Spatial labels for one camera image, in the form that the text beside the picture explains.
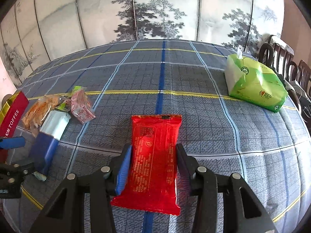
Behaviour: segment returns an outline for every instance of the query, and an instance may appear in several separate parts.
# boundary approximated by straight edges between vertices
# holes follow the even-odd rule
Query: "pink snack package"
[[[71,113],[81,122],[86,123],[95,118],[91,104],[80,86],[75,86],[71,95]]]

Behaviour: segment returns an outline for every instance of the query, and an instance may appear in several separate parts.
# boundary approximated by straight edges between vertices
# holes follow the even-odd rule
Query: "table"
[[[30,104],[45,94],[69,93],[86,87],[96,119],[82,125],[72,118],[61,138],[49,176],[28,176],[20,200],[5,200],[6,217],[28,232],[40,209],[70,172],[85,175],[107,165],[131,141],[131,115],[182,114],[178,142],[199,164],[215,173],[240,173],[258,196],[279,232],[290,233],[311,202],[310,135],[295,105],[287,98],[278,113],[228,96],[223,69],[235,53],[202,42],[139,40],[111,43],[53,60],[21,86]],[[8,163],[27,157],[24,149],[9,152]],[[180,216],[113,208],[117,232],[190,232],[196,198],[178,187]],[[218,230],[223,227],[219,195]],[[86,195],[85,232],[90,232]]]

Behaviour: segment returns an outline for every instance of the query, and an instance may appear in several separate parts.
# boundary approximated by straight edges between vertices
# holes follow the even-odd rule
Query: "green tissue package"
[[[231,54],[227,58],[225,78],[229,95],[273,112],[278,112],[288,96],[282,82],[272,69],[260,62]]]

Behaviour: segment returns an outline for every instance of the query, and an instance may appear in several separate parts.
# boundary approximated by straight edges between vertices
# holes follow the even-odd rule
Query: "qr code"
[[[140,129],[140,136],[142,137],[151,137],[154,134],[152,127],[142,127]]]

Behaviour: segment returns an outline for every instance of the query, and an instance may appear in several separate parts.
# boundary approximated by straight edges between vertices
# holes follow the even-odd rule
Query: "metal screw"
[[[69,180],[73,180],[76,177],[76,175],[74,173],[70,173],[67,175],[67,179]]]
[[[198,170],[198,172],[206,172],[206,171],[207,171],[207,169],[206,169],[205,166],[199,166],[199,167],[197,168],[197,170]]]
[[[241,175],[239,173],[235,172],[232,174],[232,178],[239,180],[241,178]]]
[[[100,170],[102,172],[109,172],[110,171],[110,167],[109,166],[103,166]]]

